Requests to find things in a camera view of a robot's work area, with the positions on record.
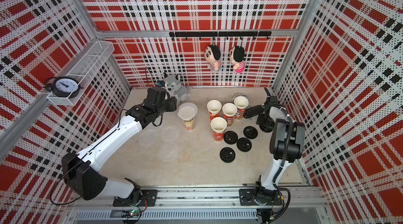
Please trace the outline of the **translucent leak-proof paper sheet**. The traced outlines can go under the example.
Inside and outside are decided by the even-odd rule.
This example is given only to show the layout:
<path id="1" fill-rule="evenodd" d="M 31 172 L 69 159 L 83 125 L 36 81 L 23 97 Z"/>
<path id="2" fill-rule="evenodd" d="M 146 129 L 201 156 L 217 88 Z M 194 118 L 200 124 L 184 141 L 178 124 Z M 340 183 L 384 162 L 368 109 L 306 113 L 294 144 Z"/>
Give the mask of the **translucent leak-proof paper sheet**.
<path id="1" fill-rule="evenodd" d="M 180 105 L 177 115 L 185 121 L 193 119 L 197 115 L 197 112 L 197 106 L 194 103 L 187 102 Z"/>

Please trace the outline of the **yellow-red paper cup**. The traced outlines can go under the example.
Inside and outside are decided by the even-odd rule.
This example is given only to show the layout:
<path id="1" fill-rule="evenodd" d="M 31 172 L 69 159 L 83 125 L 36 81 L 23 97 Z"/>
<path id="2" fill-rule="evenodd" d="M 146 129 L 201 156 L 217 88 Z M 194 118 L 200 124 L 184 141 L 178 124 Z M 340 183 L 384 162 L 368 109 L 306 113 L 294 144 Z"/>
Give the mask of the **yellow-red paper cup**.
<path id="1" fill-rule="evenodd" d="M 180 118 L 183 121 L 186 130 L 191 131 L 195 126 L 195 113 L 190 110 L 181 111 Z"/>

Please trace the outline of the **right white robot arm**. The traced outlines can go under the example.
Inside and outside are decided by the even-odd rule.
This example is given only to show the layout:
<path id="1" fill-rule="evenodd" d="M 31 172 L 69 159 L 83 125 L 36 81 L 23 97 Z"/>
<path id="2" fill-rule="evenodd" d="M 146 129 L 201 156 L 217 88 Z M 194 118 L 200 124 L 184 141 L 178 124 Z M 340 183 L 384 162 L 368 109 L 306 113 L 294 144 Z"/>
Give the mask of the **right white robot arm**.
<path id="1" fill-rule="evenodd" d="M 267 97 L 263 105 L 257 106 L 260 114 L 257 125 L 261 131 L 271 133 L 269 151 L 273 161 L 255 183 L 254 201 L 258 205 L 274 203 L 281 199 L 279 182 L 286 169 L 301 158 L 303 153 L 305 126 L 293 119 L 277 97 L 264 88 Z"/>

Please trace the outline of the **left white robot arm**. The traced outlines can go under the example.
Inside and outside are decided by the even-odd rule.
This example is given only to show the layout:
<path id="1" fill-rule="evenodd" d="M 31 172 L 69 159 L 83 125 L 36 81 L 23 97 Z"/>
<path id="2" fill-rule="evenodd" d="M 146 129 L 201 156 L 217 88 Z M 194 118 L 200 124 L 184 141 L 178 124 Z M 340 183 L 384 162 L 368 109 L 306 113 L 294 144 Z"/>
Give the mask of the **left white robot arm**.
<path id="1" fill-rule="evenodd" d="M 165 112 L 177 110 L 177 98 L 162 87 L 151 87 L 144 101 L 126 110 L 125 115 L 105 135 L 77 154 L 62 159 L 64 183 L 83 200 L 115 197 L 125 205 L 135 205 L 142 199 L 141 187 L 126 178 L 123 181 L 99 173 L 106 161 L 131 137 L 163 118 Z"/>

